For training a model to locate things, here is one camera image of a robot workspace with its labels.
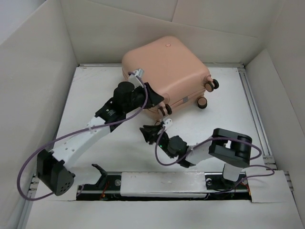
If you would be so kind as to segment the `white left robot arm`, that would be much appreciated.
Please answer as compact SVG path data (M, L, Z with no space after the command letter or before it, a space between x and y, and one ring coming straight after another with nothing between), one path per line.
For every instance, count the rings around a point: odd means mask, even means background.
M113 132L126 115L133 111L150 109L164 101L149 85L135 87L131 82L121 82L102 108L100 108L82 133L73 135L62 145L50 151L41 150L37 156L38 178L57 196L63 195L74 183L75 175L69 171L80 156L98 140Z

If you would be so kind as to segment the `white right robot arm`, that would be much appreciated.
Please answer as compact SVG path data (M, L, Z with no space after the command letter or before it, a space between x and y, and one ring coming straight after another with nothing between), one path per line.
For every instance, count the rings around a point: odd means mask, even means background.
M212 157L223 161L220 182L226 188L235 185L241 171L250 166L252 138L248 135L216 128L208 139L189 145L178 135L169 137L163 125L144 125L140 132L146 143L155 144L156 160L163 166L189 168Z

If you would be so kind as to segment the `pink hard-shell suitcase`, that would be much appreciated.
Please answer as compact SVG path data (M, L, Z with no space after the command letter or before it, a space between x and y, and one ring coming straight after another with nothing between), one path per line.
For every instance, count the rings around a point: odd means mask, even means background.
M122 73L143 69L142 80L164 98L146 114L161 119L163 114L175 113L191 103L205 109L205 92L219 88L208 68L178 38L161 37L147 45L128 51L122 58Z

